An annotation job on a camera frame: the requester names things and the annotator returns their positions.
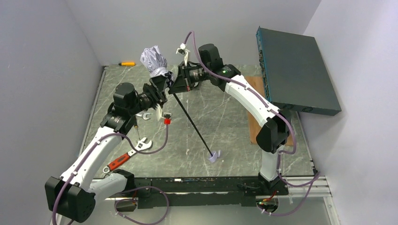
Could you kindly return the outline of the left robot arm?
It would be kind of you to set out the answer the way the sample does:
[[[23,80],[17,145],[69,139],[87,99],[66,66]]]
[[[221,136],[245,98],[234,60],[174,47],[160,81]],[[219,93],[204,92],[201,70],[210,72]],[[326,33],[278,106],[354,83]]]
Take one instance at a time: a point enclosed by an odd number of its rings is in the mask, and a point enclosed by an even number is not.
[[[98,182],[94,182],[94,177],[111,151],[128,140],[129,131],[138,124],[137,114],[151,108],[160,110],[167,101],[166,89],[174,82],[173,75],[168,74],[152,77],[142,92],[129,82],[116,86],[113,102],[89,145],[65,172],[45,183],[53,225],[57,224],[58,216],[82,223],[97,203],[115,194],[138,190],[134,174],[125,170],[112,170]]]

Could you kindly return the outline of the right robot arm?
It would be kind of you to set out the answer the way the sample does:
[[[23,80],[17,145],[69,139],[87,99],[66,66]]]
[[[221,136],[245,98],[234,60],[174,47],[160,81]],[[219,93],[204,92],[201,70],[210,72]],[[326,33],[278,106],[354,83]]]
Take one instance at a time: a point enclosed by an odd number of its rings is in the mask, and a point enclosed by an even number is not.
[[[224,64],[214,44],[205,44],[195,50],[198,62],[188,60],[190,51],[185,43],[176,50],[184,57],[178,66],[177,77],[169,94],[188,92],[194,83],[209,80],[212,85],[237,100],[261,127],[256,140],[263,150],[260,176],[268,183],[279,179],[280,153],[289,134],[292,132],[290,114],[267,101],[259,94],[231,64]]]

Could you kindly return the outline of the lilac folding umbrella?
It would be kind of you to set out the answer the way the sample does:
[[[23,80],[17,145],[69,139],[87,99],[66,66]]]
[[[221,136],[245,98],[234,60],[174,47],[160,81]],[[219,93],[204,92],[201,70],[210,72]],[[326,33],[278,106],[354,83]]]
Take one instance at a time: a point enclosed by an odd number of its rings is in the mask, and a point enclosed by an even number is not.
[[[210,156],[208,160],[214,163],[220,156],[220,151],[211,151],[203,136],[199,132],[197,126],[193,122],[191,116],[183,106],[180,99],[177,97],[178,93],[185,93],[194,89],[194,84],[209,79],[209,74],[204,71],[202,66],[198,63],[191,62],[186,58],[177,67],[177,75],[167,69],[168,63],[165,57],[161,54],[157,45],[145,48],[140,56],[141,63],[150,72],[151,81],[158,85],[158,90],[161,94],[165,89],[168,89],[168,94],[172,95],[180,107],[182,108],[187,119],[195,129],[200,137]]]

